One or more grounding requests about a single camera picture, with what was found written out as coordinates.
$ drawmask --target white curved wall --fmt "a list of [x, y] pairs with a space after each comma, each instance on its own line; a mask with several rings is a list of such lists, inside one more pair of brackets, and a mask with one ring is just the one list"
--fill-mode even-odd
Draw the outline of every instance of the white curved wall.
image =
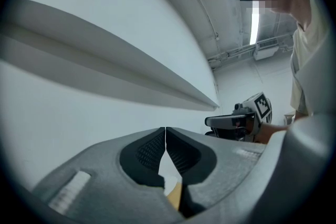
[[197, 41], [167, 0], [31, 0], [93, 23], [165, 65], [218, 103]]
[[[46, 61], [64, 66], [73, 80], [85, 77], [88, 81], [96, 81], [97, 87], [129, 86], [127, 82], [111, 80], [103, 73], [26, 47], [34, 54], [43, 55]], [[150, 96], [176, 102], [170, 95], [133, 87], [142, 98]], [[210, 131], [204, 119], [219, 113], [109, 98], [55, 83], [3, 59], [0, 59], [0, 104], [3, 153], [14, 172], [13, 179], [28, 190], [53, 169], [93, 144], [160, 126], [204, 134]], [[167, 154], [161, 159], [160, 174], [178, 177]]]

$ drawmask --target beige shirt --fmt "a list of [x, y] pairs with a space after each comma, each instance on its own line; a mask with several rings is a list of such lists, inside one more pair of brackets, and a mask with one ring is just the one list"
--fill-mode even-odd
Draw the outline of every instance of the beige shirt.
[[330, 27], [330, 22], [325, 16], [325, 7], [321, 0], [309, 0], [311, 7], [311, 23], [306, 31], [298, 24], [298, 29], [294, 32], [294, 49], [291, 57], [291, 67], [293, 72], [292, 95], [290, 105], [297, 111], [310, 115], [311, 109], [306, 106], [304, 92], [296, 79], [295, 74], [302, 68], [316, 49], [321, 45]]

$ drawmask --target white wall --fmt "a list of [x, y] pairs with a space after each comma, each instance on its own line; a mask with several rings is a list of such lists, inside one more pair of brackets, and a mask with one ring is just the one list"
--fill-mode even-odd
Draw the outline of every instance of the white wall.
[[222, 114], [231, 114], [234, 105], [258, 92], [264, 92], [272, 104], [272, 124], [283, 125], [290, 106], [292, 73], [291, 52], [268, 59], [248, 59], [215, 72]]
[[217, 103], [208, 62], [167, 0], [31, 0], [113, 33], [178, 74]]
[[[216, 114], [169, 108], [164, 104], [195, 104], [188, 106], [187, 100], [109, 76], [12, 38], [0, 35], [0, 41], [1, 139], [17, 180], [29, 190], [92, 144], [160, 126], [204, 134], [209, 130], [205, 117]], [[29, 66], [39, 70], [39, 75], [22, 68]], [[71, 84], [66, 86], [61, 83], [64, 81]], [[126, 97], [104, 94], [109, 91]], [[137, 102], [126, 101], [130, 95], [136, 96]], [[162, 105], [139, 102], [148, 98]], [[167, 155], [160, 174], [178, 177]]]

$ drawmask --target person's arm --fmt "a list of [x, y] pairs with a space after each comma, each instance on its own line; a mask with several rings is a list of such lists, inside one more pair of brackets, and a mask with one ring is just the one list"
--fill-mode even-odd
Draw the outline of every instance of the person's arm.
[[[298, 119], [304, 118], [308, 115], [303, 114], [299, 111], [295, 112], [295, 121]], [[260, 127], [259, 133], [256, 135], [256, 142], [267, 144], [268, 141], [270, 140], [271, 136], [279, 131], [286, 131], [290, 125], [285, 125], [285, 126], [277, 126], [277, 125], [272, 125], [268, 124], [266, 122], [263, 122]]]

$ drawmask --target person's hand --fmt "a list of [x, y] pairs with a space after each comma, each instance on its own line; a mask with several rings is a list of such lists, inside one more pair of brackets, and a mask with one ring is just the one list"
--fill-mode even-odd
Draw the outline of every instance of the person's hand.
[[260, 144], [267, 144], [270, 139], [270, 135], [267, 133], [265, 134], [263, 124], [260, 127], [259, 133], [256, 134], [254, 137], [254, 142], [255, 143], [260, 143]]
[[248, 134], [250, 134], [253, 131], [253, 126], [254, 126], [254, 118], [247, 118], [246, 119], [246, 130]]

